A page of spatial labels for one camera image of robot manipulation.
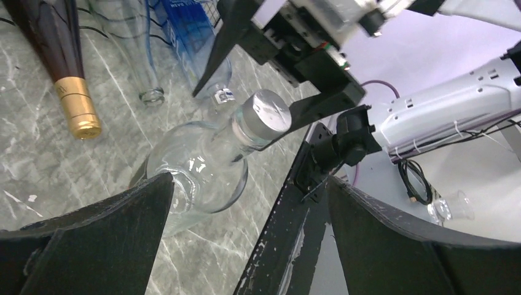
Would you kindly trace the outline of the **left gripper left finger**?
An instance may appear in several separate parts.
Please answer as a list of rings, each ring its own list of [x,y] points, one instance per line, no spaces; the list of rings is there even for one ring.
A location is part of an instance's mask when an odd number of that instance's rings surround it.
[[[62,216],[1,232],[2,294],[144,294],[173,197],[162,173]]]

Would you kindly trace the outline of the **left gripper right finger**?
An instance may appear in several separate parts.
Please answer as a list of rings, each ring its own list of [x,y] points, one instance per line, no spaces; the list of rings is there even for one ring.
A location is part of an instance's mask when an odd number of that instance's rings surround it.
[[[519,294],[520,244],[444,228],[330,176],[329,214],[350,294]]]

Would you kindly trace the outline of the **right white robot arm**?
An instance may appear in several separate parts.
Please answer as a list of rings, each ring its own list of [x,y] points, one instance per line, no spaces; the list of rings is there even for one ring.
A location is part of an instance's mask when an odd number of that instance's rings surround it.
[[[519,31],[519,1],[285,1],[266,24],[254,19],[261,7],[262,1],[217,2],[223,24],[194,93],[236,45],[258,64],[271,63],[292,85],[311,82],[318,94],[291,105],[291,130],[338,112],[355,127],[337,135],[331,164],[355,165],[378,151],[397,162],[520,113],[519,45],[450,81],[373,107],[361,104],[365,91],[339,52],[356,29],[375,37],[386,21],[405,10],[468,17]]]

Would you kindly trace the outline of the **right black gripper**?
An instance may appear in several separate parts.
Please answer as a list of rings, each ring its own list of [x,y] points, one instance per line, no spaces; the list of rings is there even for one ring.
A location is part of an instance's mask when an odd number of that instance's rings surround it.
[[[268,63],[293,87],[309,81],[316,88],[334,88],[293,102],[289,107],[290,129],[260,150],[264,151],[294,131],[355,108],[366,91],[358,82],[350,82],[349,63],[340,53],[340,45],[330,43],[313,20],[286,1],[266,24],[258,17],[251,22],[261,4],[263,1],[218,1],[223,24],[192,96],[200,93],[239,41],[258,64]]]

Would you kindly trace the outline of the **clear bottle dark label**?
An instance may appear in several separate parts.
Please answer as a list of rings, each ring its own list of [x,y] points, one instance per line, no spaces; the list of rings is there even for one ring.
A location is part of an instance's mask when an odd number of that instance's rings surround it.
[[[157,174],[171,174],[174,192],[163,236],[173,236],[231,207],[247,183],[247,156],[266,148],[291,124],[282,97],[260,89],[225,121],[191,121],[167,131],[129,186]]]

